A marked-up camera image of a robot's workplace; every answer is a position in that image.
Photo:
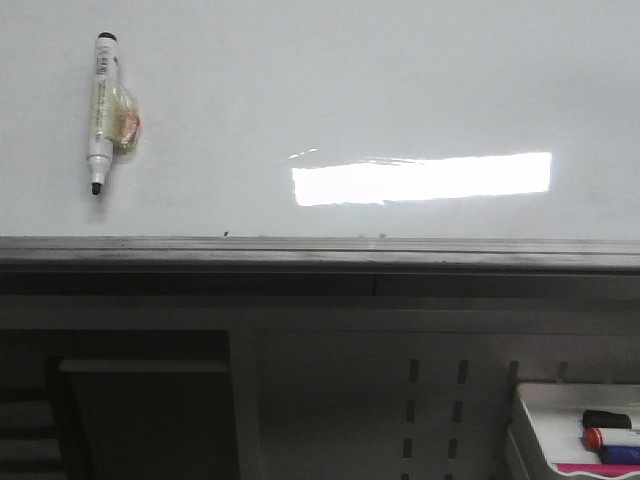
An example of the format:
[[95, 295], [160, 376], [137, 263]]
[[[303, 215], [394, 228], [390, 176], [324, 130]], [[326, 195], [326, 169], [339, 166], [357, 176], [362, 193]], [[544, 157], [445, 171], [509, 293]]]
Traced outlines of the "white whiteboard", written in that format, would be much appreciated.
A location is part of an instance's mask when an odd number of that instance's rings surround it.
[[[98, 196], [94, 49], [135, 152]], [[637, 240], [635, 1], [5, 1], [7, 236]]]

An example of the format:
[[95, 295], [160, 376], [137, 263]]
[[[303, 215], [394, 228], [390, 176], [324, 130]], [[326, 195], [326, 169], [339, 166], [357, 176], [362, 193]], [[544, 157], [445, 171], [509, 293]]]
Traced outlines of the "pink paper in tray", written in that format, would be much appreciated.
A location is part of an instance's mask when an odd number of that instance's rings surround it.
[[607, 478], [615, 478], [626, 474], [638, 474], [638, 465], [627, 464], [583, 464], [583, 463], [555, 463], [557, 471], [566, 474], [590, 474]]

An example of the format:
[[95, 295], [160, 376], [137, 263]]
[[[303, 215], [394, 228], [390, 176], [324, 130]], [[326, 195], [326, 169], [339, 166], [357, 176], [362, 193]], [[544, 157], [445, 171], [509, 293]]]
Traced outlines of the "white slotted metal panel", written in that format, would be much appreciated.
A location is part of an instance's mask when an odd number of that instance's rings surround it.
[[262, 330], [251, 479], [508, 479], [519, 383], [635, 384], [628, 334]]

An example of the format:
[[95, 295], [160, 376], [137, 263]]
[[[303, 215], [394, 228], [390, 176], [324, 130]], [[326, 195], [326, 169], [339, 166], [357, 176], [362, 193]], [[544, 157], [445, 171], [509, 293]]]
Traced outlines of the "red capped marker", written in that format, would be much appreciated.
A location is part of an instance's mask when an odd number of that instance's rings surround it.
[[604, 447], [638, 448], [640, 433], [638, 429], [591, 427], [584, 430], [582, 442], [584, 447], [590, 451]]

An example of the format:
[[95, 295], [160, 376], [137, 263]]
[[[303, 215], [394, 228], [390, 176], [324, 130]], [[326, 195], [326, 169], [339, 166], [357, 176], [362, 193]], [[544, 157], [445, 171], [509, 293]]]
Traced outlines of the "blue marker in tray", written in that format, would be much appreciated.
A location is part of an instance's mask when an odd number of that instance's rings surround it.
[[605, 445], [599, 450], [599, 458], [603, 464], [639, 465], [640, 448], [636, 446]]

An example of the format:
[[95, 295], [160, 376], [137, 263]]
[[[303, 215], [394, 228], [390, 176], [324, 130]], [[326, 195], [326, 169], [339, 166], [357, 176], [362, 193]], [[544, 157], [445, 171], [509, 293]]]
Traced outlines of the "white plastic tray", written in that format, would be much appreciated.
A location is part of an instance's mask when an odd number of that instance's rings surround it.
[[582, 415], [587, 409], [628, 415], [639, 427], [639, 387], [616, 384], [521, 383], [516, 388], [505, 454], [514, 479], [637, 479], [566, 474], [555, 463], [601, 464], [585, 449]]

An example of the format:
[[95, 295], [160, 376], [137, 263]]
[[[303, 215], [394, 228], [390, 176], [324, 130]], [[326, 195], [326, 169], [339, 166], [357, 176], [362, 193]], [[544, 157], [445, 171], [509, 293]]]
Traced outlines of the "grey whiteboard frame ledge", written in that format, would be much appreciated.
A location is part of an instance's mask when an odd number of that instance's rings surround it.
[[630, 298], [622, 241], [5, 237], [1, 289], [44, 295]]

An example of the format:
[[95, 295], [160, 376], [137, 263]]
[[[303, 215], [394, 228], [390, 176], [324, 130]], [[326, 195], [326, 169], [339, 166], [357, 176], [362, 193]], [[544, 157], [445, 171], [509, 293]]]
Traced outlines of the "white whiteboard marker with magnet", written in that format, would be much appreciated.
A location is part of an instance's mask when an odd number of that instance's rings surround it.
[[94, 49], [86, 155], [94, 196], [101, 193], [113, 161], [135, 152], [140, 130], [137, 101], [120, 82], [118, 39], [101, 32]]

